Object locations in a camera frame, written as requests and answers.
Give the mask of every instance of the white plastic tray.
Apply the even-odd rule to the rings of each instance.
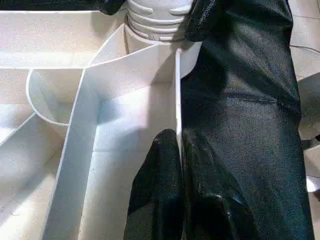
[[[200,43],[160,43],[126,10],[0,12],[0,239],[120,240],[132,181]]]

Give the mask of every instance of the white plastic panel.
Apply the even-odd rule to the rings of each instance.
[[[125,14],[0,11],[0,67],[83,68]]]
[[[141,53],[158,53],[157,48],[146,48]],[[141,63],[135,61],[130,77],[121,77],[122,71],[109,73],[117,69],[111,67],[113,64],[116,63],[85,71],[43,235],[45,240],[122,239],[132,181],[154,137],[166,128],[177,130],[175,111],[179,107],[175,107],[174,71],[170,78],[157,81],[151,62],[144,62],[146,70],[141,74]]]
[[[26,95],[33,110],[44,120],[69,124],[82,69],[35,69],[28,76]]]
[[[1,239],[41,236],[63,142],[60,132],[33,114],[0,145]]]
[[[33,113],[25,94],[28,72],[0,69],[0,143]]]

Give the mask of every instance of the black glove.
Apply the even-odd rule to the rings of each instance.
[[[184,192],[176,133],[160,132],[134,178],[124,240],[180,240]]]
[[[208,140],[183,131],[187,240],[259,240],[253,215],[238,182]]]

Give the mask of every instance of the white plastic divider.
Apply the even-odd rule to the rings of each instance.
[[[34,113],[0,144],[2,239],[41,236],[63,142],[63,132]]]
[[[0,69],[0,144],[33,113],[25,94],[26,69]]]
[[[84,68],[126,12],[0,11],[0,68]]]
[[[180,53],[185,63],[188,54]],[[132,181],[154,137],[166,128],[181,132],[176,93],[187,72],[175,73],[175,55],[158,44],[85,70],[43,239],[123,237]]]
[[[26,82],[26,96],[39,117],[68,126],[82,69],[34,69]]]

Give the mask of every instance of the gloved hand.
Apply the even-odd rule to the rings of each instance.
[[[94,0],[94,6],[107,15],[115,14],[126,0]],[[226,11],[231,0],[194,0],[186,21],[185,38],[203,41],[217,19]]]

